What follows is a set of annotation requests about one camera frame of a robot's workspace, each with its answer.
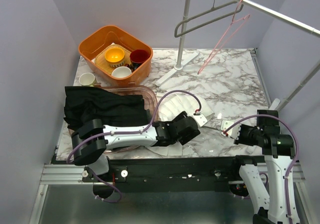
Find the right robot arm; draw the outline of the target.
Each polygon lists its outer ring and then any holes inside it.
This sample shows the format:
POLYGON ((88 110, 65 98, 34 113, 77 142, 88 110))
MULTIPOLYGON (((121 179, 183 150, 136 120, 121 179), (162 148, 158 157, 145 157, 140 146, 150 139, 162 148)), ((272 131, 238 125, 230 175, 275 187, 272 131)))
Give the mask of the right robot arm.
POLYGON ((282 134, 284 122, 276 110, 258 110, 255 126, 237 121, 227 131, 235 144, 258 146, 267 168, 268 186, 263 183, 258 164, 251 157, 237 156, 230 167, 234 179, 244 181, 251 199, 253 223, 300 223, 294 194, 293 167, 298 157, 298 141, 293 132, 282 134))

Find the white skirt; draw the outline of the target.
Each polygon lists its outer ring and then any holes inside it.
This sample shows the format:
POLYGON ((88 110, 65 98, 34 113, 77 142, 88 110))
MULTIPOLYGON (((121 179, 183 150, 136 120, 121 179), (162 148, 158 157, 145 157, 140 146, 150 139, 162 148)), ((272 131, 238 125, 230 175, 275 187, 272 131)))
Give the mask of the white skirt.
MULTIPOLYGON (((198 97, 201 102, 201 113, 209 121, 214 116, 214 111, 203 97, 198 97)), ((158 119, 161 121, 172 121, 182 111, 186 111, 188 116, 193 117, 195 109, 199 107, 197 100, 191 95, 184 93, 173 93, 168 95, 159 105, 158 119)), ((176 143, 167 147, 149 147, 148 150, 166 157, 174 156, 188 156, 196 157, 197 154, 193 151, 192 147, 187 143, 181 145, 176 143)))

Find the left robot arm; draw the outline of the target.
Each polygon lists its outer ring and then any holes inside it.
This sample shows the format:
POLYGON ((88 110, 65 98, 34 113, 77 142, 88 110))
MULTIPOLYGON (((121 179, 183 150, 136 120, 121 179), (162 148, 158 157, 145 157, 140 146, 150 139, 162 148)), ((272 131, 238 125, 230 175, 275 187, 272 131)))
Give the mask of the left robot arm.
POLYGON ((106 150, 129 146, 167 147, 179 142, 184 145, 200 135, 200 126, 206 123, 204 115, 189 116, 181 112, 172 121, 156 121, 135 127, 104 125, 100 119, 84 124, 72 134, 72 151, 67 158, 76 166, 88 166, 99 181, 110 178, 111 169, 106 150))

